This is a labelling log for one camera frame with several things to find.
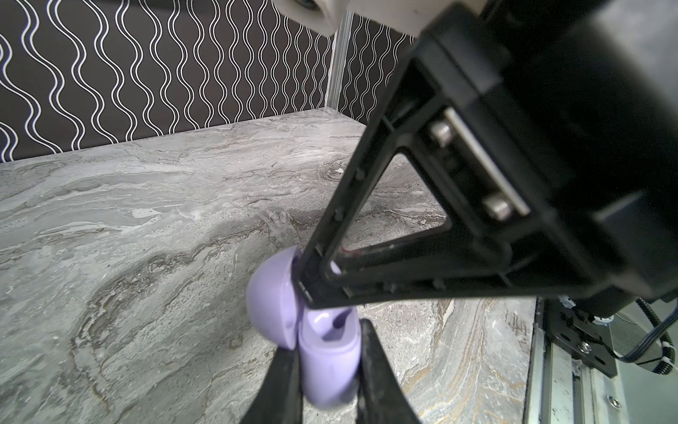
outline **black bracket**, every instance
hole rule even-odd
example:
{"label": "black bracket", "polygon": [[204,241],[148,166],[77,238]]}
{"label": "black bracket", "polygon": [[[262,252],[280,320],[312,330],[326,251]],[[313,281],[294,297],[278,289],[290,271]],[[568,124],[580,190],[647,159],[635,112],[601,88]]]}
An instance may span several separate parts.
{"label": "black bracket", "polygon": [[[601,286],[603,261],[594,261],[549,204],[552,189],[572,171],[504,88],[503,51],[456,3],[399,61],[377,118],[294,267],[293,280],[310,307],[461,296],[585,298],[608,284]],[[441,123],[447,140],[433,136]],[[447,222],[344,250],[344,234],[398,153]],[[508,199],[512,215],[488,212],[495,195]]]}
{"label": "black bracket", "polygon": [[615,358],[600,343],[612,346],[610,327],[599,326],[589,321],[588,314],[577,309],[568,309],[558,300],[547,300],[544,306],[544,330],[554,344],[612,378],[617,375]]}

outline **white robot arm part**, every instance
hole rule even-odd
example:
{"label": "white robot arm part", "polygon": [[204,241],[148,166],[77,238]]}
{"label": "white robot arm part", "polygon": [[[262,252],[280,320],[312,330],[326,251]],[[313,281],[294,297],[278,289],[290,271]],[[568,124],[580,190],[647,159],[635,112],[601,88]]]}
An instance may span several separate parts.
{"label": "white robot arm part", "polygon": [[479,14],[487,0],[273,0],[288,18],[330,36],[346,10],[417,37],[447,6],[461,2]]}

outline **white wavy line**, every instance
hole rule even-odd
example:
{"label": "white wavy line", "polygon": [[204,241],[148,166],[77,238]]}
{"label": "white wavy line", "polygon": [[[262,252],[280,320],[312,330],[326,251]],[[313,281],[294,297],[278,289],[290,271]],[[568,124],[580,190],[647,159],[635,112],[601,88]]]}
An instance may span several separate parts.
{"label": "white wavy line", "polygon": [[[68,112],[61,105],[60,96],[61,91],[64,89],[66,79],[64,78],[64,75],[61,73],[61,70],[54,63],[45,59],[37,51],[35,45],[33,44],[33,37],[35,36],[35,33],[38,31],[38,28],[40,27],[40,18],[38,17],[38,13],[35,11],[35,8],[27,0],[16,0],[16,2],[19,3],[19,6],[21,6],[21,8],[24,10],[24,13],[26,14],[26,19],[28,20],[26,28],[24,28],[24,31],[21,33],[21,45],[26,50],[26,53],[28,53],[28,55],[33,60],[44,66],[49,71],[49,73],[52,74],[52,78],[54,79],[54,85],[52,86],[52,90],[49,91],[49,105],[52,106],[54,111],[57,112],[59,115],[71,121],[71,123],[75,127],[75,135],[71,140],[71,150],[75,150],[75,146],[79,146],[80,141],[85,136],[85,124],[80,120],[80,118],[73,115],[71,112]],[[30,34],[28,35],[28,45],[26,45],[26,34],[29,31]]]}
{"label": "white wavy line", "polygon": [[238,44],[238,41],[240,41],[240,32],[238,31],[238,27],[234,25],[234,21],[231,18],[233,14],[231,13],[231,10],[233,8],[233,2],[235,0],[228,0],[226,3],[226,16],[229,17],[228,24],[231,26],[233,29],[233,41],[231,42],[231,46],[228,47],[228,60],[230,60],[231,64],[233,65],[233,68],[235,68],[235,79],[233,80],[233,84],[231,85],[231,96],[235,99],[235,101],[238,103],[238,112],[235,114],[235,117],[233,118],[233,122],[238,122],[238,119],[240,119],[240,115],[243,113],[243,103],[240,100],[240,97],[238,97],[237,90],[235,89],[240,82],[240,67],[238,66],[235,56],[233,52],[235,51],[235,46]]}
{"label": "white wavy line", "polygon": [[273,32],[271,33],[271,45],[275,50],[275,61],[273,62],[273,67],[271,67],[271,80],[273,81],[273,86],[275,87],[275,89],[273,91],[273,95],[271,96],[271,109],[273,109],[273,112],[275,112],[276,115],[280,115],[278,109],[275,108],[275,98],[278,97],[278,91],[280,91],[278,79],[275,77],[275,68],[280,63],[280,50],[278,50],[278,45],[275,43],[275,35],[278,33],[278,29],[280,28],[281,15],[280,12],[278,12],[278,9],[275,7],[275,5],[273,5],[273,11],[275,12],[275,27],[273,28]]}
{"label": "white wavy line", "polygon": [[160,38],[163,36],[163,25],[155,12],[148,6],[146,0],[140,0],[139,4],[141,5],[141,8],[144,10],[144,12],[146,12],[146,15],[148,15],[148,17],[153,21],[153,37],[151,37],[151,42],[148,44],[148,52],[151,54],[153,62],[157,63],[158,66],[160,66],[163,70],[164,80],[160,86],[159,96],[160,101],[172,111],[172,123],[167,128],[167,133],[173,134],[174,130],[176,129],[176,125],[179,123],[179,118],[181,115],[179,115],[179,109],[177,109],[167,98],[167,89],[172,83],[172,71],[170,70],[170,67],[166,65],[162,59],[160,59],[160,55],[158,55],[158,43],[160,42]]}
{"label": "white wavy line", "polygon": [[320,50],[318,49],[318,40],[320,40],[320,34],[315,35],[315,40],[313,42],[313,48],[315,49],[315,64],[311,69],[311,78],[313,79],[313,90],[311,90],[311,94],[308,95],[308,103],[310,104],[312,109],[314,108],[313,95],[315,94],[315,90],[318,90],[320,92],[320,99],[323,98],[323,92],[320,90],[320,87],[318,85],[318,78],[315,77],[315,71],[318,69],[318,65],[320,65]]}
{"label": "white wavy line", "polygon": [[[16,94],[17,96],[21,97],[22,99],[24,99],[26,103],[28,103],[28,107],[31,111],[28,113],[28,118],[26,118],[26,121],[24,122],[24,130],[26,131],[26,134],[28,134],[31,140],[47,147],[49,150],[52,151],[52,153],[57,153],[57,151],[59,151],[60,153],[63,152],[61,147],[42,137],[40,133],[38,133],[38,130],[35,128],[35,122],[38,120],[38,118],[40,118],[40,114],[42,113],[40,103],[36,100],[35,97],[30,95],[28,92],[17,87],[7,76],[7,65],[9,64],[10,60],[12,60],[12,46],[9,44],[9,41],[7,41],[5,36],[2,34],[0,34],[0,40],[4,41],[4,43],[7,45],[6,47],[7,58],[2,64],[2,75],[4,77],[4,80],[0,79],[0,85],[2,85],[4,88],[11,91],[12,93]],[[3,48],[2,44],[0,43],[0,58],[3,58],[4,56],[5,48]]]}
{"label": "white wavy line", "polygon": [[346,65],[346,69],[348,70],[348,81],[346,81],[346,85],[342,84],[342,91],[344,92],[344,108],[341,110],[342,113],[345,113],[346,110],[348,109],[348,113],[350,114],[351,118],[355,119],[353,116],[353,112],[351,111],[351,108],[348,107],[348,96],[346,95],[346,89],[347,87],[351,84],[351,81],[353,80],[353,72],[351,72],[351,64],[355,60],[355,58],[358,56],[358,45],[355,42],[355,35],[360,31],[360,25],[363,23],[363,17],[360,15],[356,15],[359,19],[358,25],[355,28],[355,33],[351,34],[351,43],[353,44],[353,56],[351,56],[351,59],[348,60],[348,64]]}
{"label": "white wavy line", "polygon": [[200,57],[200,47],[203,45],[203,41],[205,40],[205,27],[195,14],[195,9],[193,9],[193,0],[188,0],[188,14],[191,16],[191,19],[193,19],[193,22],[195,22],[195,26],[198,27],[198,38],[193,44],[193,58],[203,70],[203,82],[200,83],[200,87],[198,88],[198,95],[200,95],[200,100],[202,100],[203,103],[207,105],[207,119],[205,120],[204,126],[209,127],[210,123],[212,122],[212,117],[214,116],[214,107],[205,95],[205,87],[207,86],[207,83],[210,82],[210,69]]}
{"label": "white wavy line", "polygon": [[292,96],[292,107],[294,108],[295,112],[298,112],[301,109],[297,109],[296,104],[294,100],[296,99],[297,94],[299,93],[299,78],[296,76],[296,70],[299,69],[299,65],[301,65],[301,50],[299,50],[299,36],[301,36],[301,32],[303,31],[303,27],[299,25],[299,31],[297,31],[296,36],[294,37],[294,49],[297,51],[297,63],[294,65],[294,69],[292,69],[292,78],[294,78],[294,95]]}
{"label": "white wavy line", "polygon": [[120,100],[120,90],[125,85],[125,74],[123,70],[120,69],[120,66],[118,66],[117,63],[113,62],[111,58],[108,57],[106,51],[104,50],[104,40],[108,35],[108,19],[99,6],[97,6],[92,0],[83,0],[83,2],[94,12],[97,20],[99,21],[99,32],[94,37],[94,51],[96,52],[96,55],[99,57],[99,59],[106,63],[115,74],[115,85],[111,89],[111,101],[115,107],[125,113],[129,119],[129,127],[125,133],[125,140],[130,141],[134,137],[134,132],[136,131],[137,127],[137,120],[134,112],[127,108]]}
{"label": "white wavy line", "polygon": [[[379,35],[384,32],[384,25],[381,24],[379,27],[379,33],[376,35],[374,38],[374,41],[376,42],[377,38],[379,38]],[[379,57],[379,79],[372,84],[372,107],[367,111],[367,121],[370,121],[370,115],[376,109],[377,107],[377,95],[376,95],[376,90],[379,87],[379,85],[384,81],[384,67],[382,66],[384,62],[384,58],[386,57],[386,54],[388,51],[391,49],[391,36],[389,35],[388,31],[386,32],[386,49],[384,49],[384,52],[382,55]],[[374,43],[373,43],[373,48],[372,51],[374,52],[374,60],[376,60],[376,51],[374,50]]]}
{"label": "white wavy line", "polygon": [[254,49],[252,48],[252,45],[249,41],[250,28],[254,23],[254,11],[250,7],[249,1],[244,1],[244,4],[247,8],[247,24],[245,24],[245,28],[243,28],[243,41],[245,43],[245,47],[247,47],[247,54],[250,55],[250,58],[247,60],[247,64],[245,65],[245,80],[247,81],[247,84],[250,85],[250,95],[247,97],[245,107],[247,109],[247,113],[249,113],[252,117],[251,119],[254,119],[255,116],[254,111],[252,110],[252,99],[254,98],[255,94],[255,86],[254,81],[252,81],[252,78],[250,77],[250,69],[254,64]]}
{"label": "white wavy line", "polygon": [[[360,53],[358,53],[358,56],[360,57],[360,72],[358,72],[358,76],[356,76],[353,85],[355,87],[355,98],[351,102],[350,110],[353,110],[353,105],[355,102],[357,102],[358,98],[360,98],[360,103],[362,104],[363,99],[362,99],[362,94],[358,95],[358,78],[360,78],[361,75],[364,75],[364,70],[365,70],[365,64],[363,63],[363,53],[365,53],[365,50],[367,49],[367,46],[370,44],[370,32],[367,30],[367,24],[369,23],[368,19],[365,19],[365,34],[367,37],[365,38],[365,45],[360,49]],[[367,81],[367,85],[369,85],[369,81],[367,80],[367,75],[365,76],[365,80]],[[354,117],[353,119],[359,121],[360,118],[363,117],[363,112],[360,112],[360,115],[358,117]]]}
{"label": "white wavy line", "polygon": [[82,75],[82,66],[83,63],[85,63],[85,60],[87,60],[87,49],[85,48],[85,44],[82,42],[82,40],[80,40],[80,38],[78,38],[78,36],[69,30],[63,22],[61,22],[61,17],[59,17],[59,5],[61,4],[61,1],[62,0],[56,0],[54,3],[54,0],[49,0],[47,2],[47,16],[49,17],[49,21],[52,23],[52,25],[54,25],[54,27],[60,33],[65,35],[66,38],[71,41],[73,47],[75,47],[76,53],[75,59],[71,64],[71,77],[73,77],[73,80],[80,88],[92,96],[96,104],[94,112],[92,112],[92,116],[89,117],[89,122],[91,123],[94,131],[97,131],[103,137],[106,137],[108,141],[111,142],[111,144],[115,144],[118,142],[117,138],[115,138],[115,136],[110,132],[106,131],[99,122],[99,118],[104,111],[104,107],[106,107],[104,96],[102,96],[99,91],[95,90],[90,84],[88,84]]}
{"label": "white wavy line", "polygon": [[[319,87],[320,87],[320,101],[316,105],[316,107],[320,107],[321,104],[325,102],[325,91],[327,90],[327,85],[323,86],[323,83],[325,82],[325,78],[329,76],[329,72],[327,70],[327,54],[330,52],[332,48],[332,39],[329,37],[323,37],[327,41],[327,47],[325,48],[325,52],[323,53],[323,77],[320,79],[319,82]],[[344,73],[342,71],[340,78],[344,77]]]}
{"label": "white wavy line", "polygon": [[136,40],[136,38],[132,37],[132,34],[129,33],[127,27],[125,26],[125,14],[127,13],[128,9],[129,0],[120,0],[120,6],[115,11],[115,26],[117,26],[118,31],[120,31],[123,37],[125,37],[134,48],[134,60],[129,66],[129,76],[132,78],[132,81],[146,94],[146,106],[144,106],[144,109],[141,112],[141,118],[144,120],[146,126],[152,129],[156,135],[161,136],[163,135],[162,130],[151,121],[150,116],[151,109],[155,104],[155,97],[153,96],[151,89],[148,88],[148,86],[144,84],[143,81],[141,81],[141,78],[139,78],[139,65],[141,65],[141,62],[144,60],[144,50],[141,48],[141,45]]}
{"label": "white wavy line", "polygon": [[2,162],[6,162],[5,152],[7,151],[7,149],[9,149],[9,146],[12,145],[12,147],[9,149],[9,160],[13,161],[14,149],[16,149],[16,145],[19,144],[19,136],[16,135],[16,131],[14,131],[12,127],[10,127],[9,125],[2,121],[0,121],[0,131],[2,131],[5,134],[5,137],[7,138],[7,143],[5,144],[5,148],[2,149],[2,156],[0,157],[0,159],[2,159]]}
{"label": "white wavy line", "polygon": [[176,18],[179,17],[179,13],[181,13],[181,3],[179,0],[172,0],[172,13],[169,15],[169,18],[167,19],[167,31],[170,33],[170,37],[174,40],[176,45],[179,47],[179,50],[181,51],[181,59],[179,60],[179,63],[176,65],[176,79],[179,80],[181,85],[184,86],[186,89],[186,93],[188,94],[188,99],[186,99],[186,104],[184,104],[184,117],[186,120],[193,126],[194,130],[197,130],[200,128],[198,123],[191,117],[191,106],[193,105],[193,99],[195,98],[195,93],[193,92],[193,87],[191,87],[190,84],[186,82],[186,79],[184,78],[184,66],[186,65],[186,61],[188,60],[188,49],[186,48],[186,45],[181,41],[181,38],[177,36],[176,34]]}
{"label": "white wavy line", "polygon": [[224,114],[224,103],[226,102],[226,97],[228,96],[228,88],[221,79],[221,75],[219,75],[226,55],[224,54],[224,49],[221,47],[221,43],[219,43],[219,40],[216,38],[215,32],[217,22],[219,22],[221,19],[221,7],[219,7],[218,0],[212,0],[212,3],[214,4],[214,18],[212,18],[212,21],[210,22],[208,31],[210,33],[210,40],[212,40],[212,43],[214,43],[217,52],[219,53],[219,57],[214,64],[214,69],[212,69],[212,73],[214,74],[214,79],[216,80],[217,84],[219,84],[221,87],[221,100],[219,100],[219,103],[216,106],[216,111],[219,113],[219,116],[221,116],[221,119],[224,120],[224,123],[231,123],[231,120]]}
{"label": "white wavy line", "polygon": [[287,95],[287,82],[290,80],[290,75],[292,74],[290,71],[290,65],[287,63],[287,53],[290,51],[290,47],[292,46],[292,33],[290,32],[290,26],[287,25],[288,17],[285,17],[285,34],[287,35],[287,45],[285,46],[285,50],[283,50],[283,64],[285,65],[285,81],[283,81],[283,96],[285,97],[285,108],[283,109],[283,113],[287,113],[287,107],[289,105],[292,105],[293,100]]}
{"label": "white wavy line", "polygon": [[268,79],[268,69],[266,68],[266,63],[264,62],[264,49],[266,48],[266,44],[268,44],[268,31],[266,30],[266,27],[264,27],[264,21],[262,20],[263,15],[264,15],[264,8],[268,5],[268,0],[264,0],[261,3],[261,6],[259,7],[259,10],[257,11],[257,23],[259,24],[259,28],[261,28],[261,32],[264,35],[264,40],[262,41],[261,45],[259,46],[259,50],[257,51],[257,60],[261,64],[261,69],[264,71],[264,74],[261,78],[261,81],[259,81],[259,88],[258,88],[258,93],[259,96],[261,97],[261,100],[264,102],[264,106],[261,108],[261,113],[259,114],[259,118],[263,118],[264,114],[266,113],[266,110],[268,109],[268,99],[266,96],[264,96],[264,84],[266,83],[266,80]]}
{"label": "white wavy line", "polygon": [[306,49],[306,53],[304,53],[304,66],[306,67],[306,77],[304,78],[304,82],[301,83],[301,92],[304,94],[304,102],[301,104],[301,110],[305,111],[306,110],[306,102],[308,102],[311,98],[306,93],[306,82],[308,81],[308,78],[311,76],[311,68],[308,65],[308,53],[311,52],[311,29],[309,27],[306,27],[306,35],[308,35],[308,48]]}
{"label": "white wavy line", "polygon": [[391,69],[391,71],[386,76],[386,84],[387,85],[388,85],[388,81],[391,79],[391,75],[393,74],[393,71],[395,71],[395,69],[398,66],[398,47],[400,47],[400,45],[403,43],[403,41],[405,41],[406,37],[407,37],[407,35],[402,34],[400,36],[400,38],[398,39],[398,41],[393,46],[393,69]]}
{"label": "white wavy line", "polygon": [[372,42],[370,43],[369,38],[367,39],[367,42],[370,43],[370,47],[372,48],[372,61],[367,66],[367,69],[365,69],[365,79],[367,79],[367,84],[365,85],[365,92],[360,95],[360,116],[365,116],[366,121],[369,121],[370,119],[367,116],[367,114],[365,114],[365,103],[363,101],[365,100],[365,96],[367,95],[367,93],[370,91],[370,85],[372,85],[373,87],[375,86],[374,82],[370,81],[370,70],[377,63],[376,42],[383,32],[384,25],[380,24],[379,32],[374,36],[374,40],[372,40]]}

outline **screw head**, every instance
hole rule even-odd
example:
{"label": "screw head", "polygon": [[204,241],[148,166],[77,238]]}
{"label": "screw head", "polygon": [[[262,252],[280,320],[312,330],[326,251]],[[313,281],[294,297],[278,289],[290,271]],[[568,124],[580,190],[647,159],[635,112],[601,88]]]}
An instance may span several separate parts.
{"label": "screw head", "polygon": [[452,142],[455,134],[452,126],[445,120],[433,122],[428,126],[428,135],[442,148],[446,148]]}
{"label": "screw head", "polygon": [[593,348],[591,345],[589,345],[587,342],[582,341],[577,344],[577,349],[579,349],[582,353],[591,353]]}
{"label": "screw head", "polygon": [[490,218],[505,221],[511,217],[513,207],[502,193],[494,193],[483,199],[483,206]]}
{"label": "screw head", "polygon": [[610,403],[612,408],[615,408],[616,410],[621,410],[622,409],[622,404],[612,396],[607,397],[607,401]]}

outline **metal frame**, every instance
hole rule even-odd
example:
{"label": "metal frame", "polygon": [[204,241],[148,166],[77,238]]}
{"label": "metal frame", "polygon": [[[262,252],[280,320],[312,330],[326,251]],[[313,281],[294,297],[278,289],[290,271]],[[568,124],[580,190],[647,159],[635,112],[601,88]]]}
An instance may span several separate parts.
{"label": "metal frame", "polygon": [[342,82],[344,79],[344,69],[346,68],[346,53],[348,52],[348,42],[351,40],[351,24],[353,23],[353,12],[346,11],[344,18],[337,32],[334,33],[334,42],[332,44],[332,61],[330,62],[329,78],[327,81],[327,92],[325,94],[325,106],[339,110],[339,96],[341,95]]}
{"label": "metal frame", "polygon": [[538,299],[523,424],[629,424],[620,376],[609,378],[551,343]]}

